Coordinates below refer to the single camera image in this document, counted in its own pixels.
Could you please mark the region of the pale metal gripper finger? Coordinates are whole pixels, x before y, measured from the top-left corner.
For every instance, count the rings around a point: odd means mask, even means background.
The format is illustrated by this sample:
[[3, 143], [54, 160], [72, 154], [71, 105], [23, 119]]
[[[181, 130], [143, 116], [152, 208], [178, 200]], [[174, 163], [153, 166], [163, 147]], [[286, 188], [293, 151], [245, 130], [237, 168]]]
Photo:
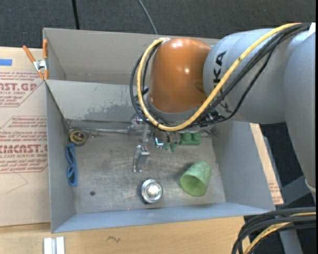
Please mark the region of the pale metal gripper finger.
[[133, 172], [141, 172], [142, 169], [140, 168], [139, 165], [139, 157], [141, 156], [141, 145], [138, 144], [135, 153], [134, 153], [134, 158], [133, 158]]
[[138, 157], [138, 171], [142, 172], [142, 168], [145, 165], [147, 158], [150, 156], [147, 146], [140, 146], [140, 153]]

